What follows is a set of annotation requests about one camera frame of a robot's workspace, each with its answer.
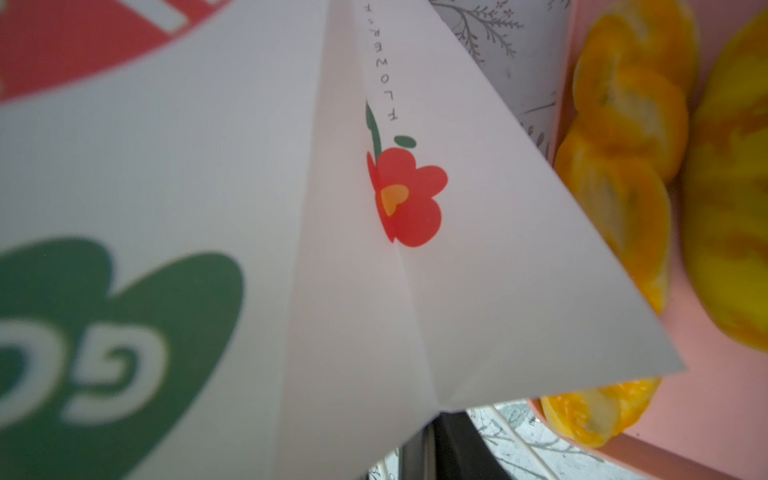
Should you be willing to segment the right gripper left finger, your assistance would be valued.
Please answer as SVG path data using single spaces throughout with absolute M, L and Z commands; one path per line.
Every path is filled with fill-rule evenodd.
M 435 437 L 426 425 L 399 448 L 400 480 L 435 480 Z

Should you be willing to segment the short twisted fake bread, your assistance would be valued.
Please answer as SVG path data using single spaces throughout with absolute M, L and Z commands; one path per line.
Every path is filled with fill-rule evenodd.
M 710 72 L 681 177 L 689 281 L 732 340 L 767 349 L 767 12 L 742 26 Z

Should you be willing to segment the white paper gift bag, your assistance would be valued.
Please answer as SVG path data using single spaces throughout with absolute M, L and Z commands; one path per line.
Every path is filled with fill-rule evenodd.
M 1 475 L 356 479 L 679 372 L 427 1 L 1 5 Z

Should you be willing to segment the long fake bread piece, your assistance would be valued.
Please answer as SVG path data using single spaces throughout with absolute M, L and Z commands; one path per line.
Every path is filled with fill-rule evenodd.
M 554 168 L 655 313 L 668 301 L 668 184 L 689 139 L 698 29 L 683 1 L 615 1 L 576 60 Z

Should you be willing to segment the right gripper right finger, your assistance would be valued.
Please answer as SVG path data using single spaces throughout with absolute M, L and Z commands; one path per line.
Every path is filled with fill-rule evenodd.
M 433 428 L 437 479 L 511 479 L 491 453 L 467 413 L 441 413 L 433 422 Z

